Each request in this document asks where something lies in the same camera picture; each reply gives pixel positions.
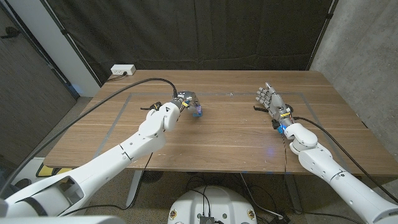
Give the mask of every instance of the wooden table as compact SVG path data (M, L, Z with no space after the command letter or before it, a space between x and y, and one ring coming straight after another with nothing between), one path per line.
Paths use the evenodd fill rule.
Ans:
M155 152L148 170L284 173L285 149L273 130L271 117L254 111L261 106L255 92L269 82L294 108L294 116L316 121L372 175L398 175L398 163L365 127L320 72L138 70L133 76L106 83L88 104L90 108L112 92L136 81L159 77L178 91L194 91L203 116L183 111L175 130L166 133L166 146ZM147 111L140 107L172 97L163 82L133 87L100 106L73 125L45 158L50 167L78 167L119 144L138 130ZM335 161L353 174L362 173L316 127L301 122L327 147ZM286 142L287 172L308 174ZM129 165L143 169L149 156Z

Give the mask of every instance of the electrical outlet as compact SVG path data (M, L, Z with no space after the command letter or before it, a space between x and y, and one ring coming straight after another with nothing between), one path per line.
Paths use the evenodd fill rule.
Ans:
M111 71L113 75L123 75L124 72L127 72L127 75L132 75L136 71L136 67L134 65L113 65Z

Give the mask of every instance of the white robotic arm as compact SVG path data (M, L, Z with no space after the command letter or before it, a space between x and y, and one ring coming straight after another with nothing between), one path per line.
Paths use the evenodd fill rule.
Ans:
M93 194L130 163L164 147L164 131L171 131L184 109L201 109L193 92L180 92L158 111L148 112L138 131L87 164L38 181L5 200L6 218L62 216L87 206Z
M286 138L293 140L290 149L306 170L328 183L366 223L398 223L398 206L380 197L335 162L314 133L295 123L290 108L273 87L266 83L266 88L260 88L257 94L256 100L280 123Z

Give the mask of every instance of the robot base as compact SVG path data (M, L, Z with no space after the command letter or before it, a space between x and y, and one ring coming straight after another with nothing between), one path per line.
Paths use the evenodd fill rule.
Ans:
M205 186L195 190L203 193ZM205 195L210 203L211 217L222 223L257 224L256 214L251 204L240 194L226 187L210 185L206 187ZM205 216L209 214L205 199ZM183 194L174 202L170 209L168 224L200 223L203 215L203 195L192 190Z

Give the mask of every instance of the black backdrop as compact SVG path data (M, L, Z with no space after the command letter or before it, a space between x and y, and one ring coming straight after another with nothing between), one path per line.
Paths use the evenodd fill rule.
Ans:
M305 70L332 0L48 0L103 84L137 69Z

